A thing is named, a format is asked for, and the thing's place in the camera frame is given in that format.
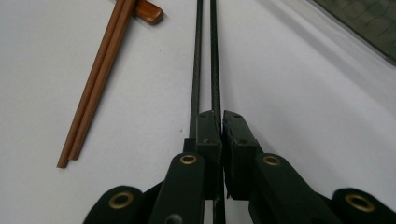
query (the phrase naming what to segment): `brass grommet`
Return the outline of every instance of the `brass grommet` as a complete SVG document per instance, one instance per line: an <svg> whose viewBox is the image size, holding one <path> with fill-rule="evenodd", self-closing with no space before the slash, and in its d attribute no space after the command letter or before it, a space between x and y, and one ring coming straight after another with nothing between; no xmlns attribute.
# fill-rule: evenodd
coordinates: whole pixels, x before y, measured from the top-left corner
<svg viewBox="0 0 396 224"><path fill-rule="evenodd" d="M117 199L119 197L126 197L126 201L122 203L118 203ZM134 195L129 191L123 191L111 197L111 199L108 201L108 206L110 206L113 209L121 209L128 206L133 201L134 201Z"/></svg>
<svg viewBox="0 0 396 224"><path fill-rule="evenodd" d="M374 212L375 205L371 203L369 200L364 198L359 194L347 194L346 201L354 208L361 210L362 212Z"/></svg>
<svg viewBox="0 0 396 224"><path fill-rule="evenodd" d="M191 165L197 162L197 158L192 155L185 155L180 158L180 162L185 165Z"/></svg>
<svg viewBox="0 0 396 224"><path fill-rule="evenodd" d="M278 166L280 165L280 159L275 156L266 156L262 160L268 165Z"/></svg>

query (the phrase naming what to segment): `black plastic part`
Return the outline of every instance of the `black plastic part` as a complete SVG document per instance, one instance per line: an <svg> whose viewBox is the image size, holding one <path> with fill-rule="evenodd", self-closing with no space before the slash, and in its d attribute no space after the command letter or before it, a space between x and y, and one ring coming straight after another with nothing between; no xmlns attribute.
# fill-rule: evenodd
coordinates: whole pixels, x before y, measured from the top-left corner
<svg viewBox="0 0 396 224"><path fill-rule="evenodd" d="M267 201L265 201L264 197L262 197L260 191L256 188L253 188L251 199L248 203L248 211L254 224L277 223L270 206Z"/></svg>
<svg viewBox="0 0 396 224"><path fill-rule="evenodd" d="M148 223L203 223L204 173L205 162L200 155L181 153L175 156Z"/></svg>
<svg viewBox="0 0 396 224"><path fill-rule="evenodd" d="M394 0L314 0L348 26L390 63L396 64L396 2Z"/></svg>
<svg viewBox="0 0 396 224"><path fill-rule="evenodd" d="M84 224L145 223L141 210L143 193L139 189L119 186L106 192L85 218Z"/></svg>
<svg viewBox="0 0 396 224"><path fill-rule="evenodd" d="M213 200L216 198L216 189L223 172L222 143L215 113L212 110L203 112L197 117L196 150L205 159L205 199Z"/></svg>
<svg viewBox="0 0 396 224"><path fill-rule="evenodd" d="M278 223L342 223L285 159L262 153L255 165L256 183Z"/></svg>
<svg viewBox="0 0 396 224"><path fill-rule="evenodd" d="M254 183L253 165L262 153L245 119L224 111L223 134L225 184L234 200L249 200Z"/></svg>
<svg viewBox="0 0 396 224"><path fill-rule="evenodd" d="M339 189L332 202L339 217L351 224L396 223L396 214L372 195L358 189Z"/></svg>
<svg viewBox="0 0 396 224"><path fill-rule="evenodd" d="M151 216L154 204L157 201L162 186L163 182L157 184L156 186L148 189L146 192L143 193L143 196L145 197L142 210L142 216L144 216L143 220L145 221L144 223L148 223L149 221L149 217Z"/></svg>
<svg viewBox="0 0 396 224"><path fill-rule="evenodd" d="M185 138L183 145L183 152L196 152L195 138Z"/></svg>

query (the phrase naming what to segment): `metal rod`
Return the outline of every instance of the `metal rod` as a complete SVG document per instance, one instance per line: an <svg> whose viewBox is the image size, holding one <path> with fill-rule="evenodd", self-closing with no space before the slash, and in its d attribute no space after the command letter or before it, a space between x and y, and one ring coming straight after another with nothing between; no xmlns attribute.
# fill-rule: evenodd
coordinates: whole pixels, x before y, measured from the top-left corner
<svg viewBox="0 0 396 224"><path fill-rule="evenodd" d="M197 0L197 20L196 20L196 28L195 28L194 66L192 70L192 93L191 93L189 138L195 138L196 118L199 113L201 46L202 46L202 14L203 14L203 0Z"/></svg>
<svg viewBox="0 0 396 224"><path fill-rule="evenodd" d="M212 110L215 113L215 122L221 135L221 108L219 84L219 50L218 50L218 22L216 0L210 1L210 48L211 48L211 83L212 83ZM225 202L223 172L219 174L219 183L216 190L216 199L213 201L213 223L225 224Z"/></svg>
<svg viewBox="0 0 396 224"><path fill-rule="evenodd" d="M210 44L212 74L212 110L215 112L216 123L218 124L219 131L221 132L218 22L216 13L216 0L210 1Z"/></svg>

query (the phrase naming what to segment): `white table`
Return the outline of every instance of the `white table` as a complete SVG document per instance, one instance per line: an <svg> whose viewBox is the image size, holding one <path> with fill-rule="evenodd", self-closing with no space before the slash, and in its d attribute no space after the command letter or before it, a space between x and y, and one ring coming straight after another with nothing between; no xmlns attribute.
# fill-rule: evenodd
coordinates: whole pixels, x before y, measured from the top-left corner
<svg viewBox="0 0 396 224"><path fill-rule="evenodd" d="M119 185L162 181L188 137L195 1L133 19L78 161L55 168L113 1L0 3L0 223L81 223ZM210 109L205 1L201 111ZM317 192L396 210L396 68L306 1L219 0L222 109ZM251 223L247 202L227 223ZM205 223L211 223L206 203Z"/></svg>

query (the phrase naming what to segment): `wooden chopstick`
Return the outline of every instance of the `wooden chopstick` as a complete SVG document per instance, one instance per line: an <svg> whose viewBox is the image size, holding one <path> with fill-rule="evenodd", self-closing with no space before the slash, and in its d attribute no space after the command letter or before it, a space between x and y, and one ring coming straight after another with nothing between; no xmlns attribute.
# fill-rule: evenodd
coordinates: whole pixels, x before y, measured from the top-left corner
<svg viewBox="0 0 396 224"><path fill-rule="evenodd" d="M116 5L114 6L113 12L111 14L105 34L102 39L102 43L101 43L99 50L96 54L95 61L93 62L92 69L91 69L90 75L87 80L87 84L85 85L84 92L82 93L81 99L79 100L78 108L77 108L76 114L73 118L72 125L70 127L69 133L67 134L66 141L64 142L64 149L62 150L61 156L60 156L58 164L56 166L58 168L65 168L67 166L69 154L70 154L72 146L75 142L79 125L82 121L84 111L85 111L88 101L91 97L93 86L94 86L96 79L98 77L99 70L100 70L100 68L102 66L102 62L105 58L107 48L108 48L108 45L111 40L111 36L113 36L113 32L116 28L116 24L119 19L124 2L125 2L125 0L118 0Z"/></svg>
<svg viewBox="0 0 396 224"><path fill-rule="evenodd" d="M122 7L122 11L120 13L119 19L117 20L113 36L111 36L105 58L102 62L102 66L100 67L96 82L93 86L90 100L87 104L81 123L79 125L76 139L69 155L69 160L76 160L82 149L82 145L84 143L88 129L91 125L93 114L99 103L111 66L114 63L114 59L116 58L120 42L128 25L128 21L131 18L135 2L135 0L125 0L125 3Z"/></svg>

